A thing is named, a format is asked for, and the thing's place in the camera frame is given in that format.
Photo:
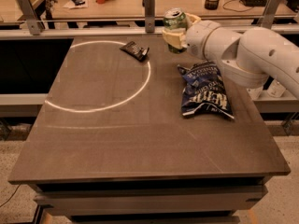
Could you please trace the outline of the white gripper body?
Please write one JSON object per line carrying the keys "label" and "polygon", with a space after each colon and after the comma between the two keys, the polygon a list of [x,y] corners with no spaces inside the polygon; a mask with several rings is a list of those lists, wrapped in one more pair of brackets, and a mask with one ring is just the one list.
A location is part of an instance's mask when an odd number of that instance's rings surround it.
{"label": "white gripper body", "polygon": [[214,21],[199,21],[186,32],[187,52],[200,60],[217,61],[221,56],[215,49],[209,48],[210,36],[221,27]]}

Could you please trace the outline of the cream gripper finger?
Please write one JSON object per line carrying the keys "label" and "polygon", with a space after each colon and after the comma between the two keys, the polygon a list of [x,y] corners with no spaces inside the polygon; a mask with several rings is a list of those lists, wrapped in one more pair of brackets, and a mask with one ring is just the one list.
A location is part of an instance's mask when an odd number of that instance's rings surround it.
{"label": "cream gripper finger", "polygon": [[187,26],[192,27],[195,25],[197,22],[201,20],[200,17],[194,14],[186,13],[186,21],[187,21]]}
{"label": "cream gripper finger", "polygon": [[163,28],[162,35],[164,41],[176,49],[185,49],[187,47],[185,28],[177,28],[173,30]]}

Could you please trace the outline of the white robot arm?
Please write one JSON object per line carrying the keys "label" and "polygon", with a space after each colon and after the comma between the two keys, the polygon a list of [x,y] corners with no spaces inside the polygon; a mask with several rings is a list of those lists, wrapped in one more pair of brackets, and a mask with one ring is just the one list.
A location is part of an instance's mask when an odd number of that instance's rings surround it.
{"label": "white robot arm", "polygon": [[259,88],[272,77],[299,98],[299,48],[292,42],[263,27],[240,34],[193,14],[186,20],[186,28],[162,30],[167,44],[212,61],[223,76],[245,88]]}

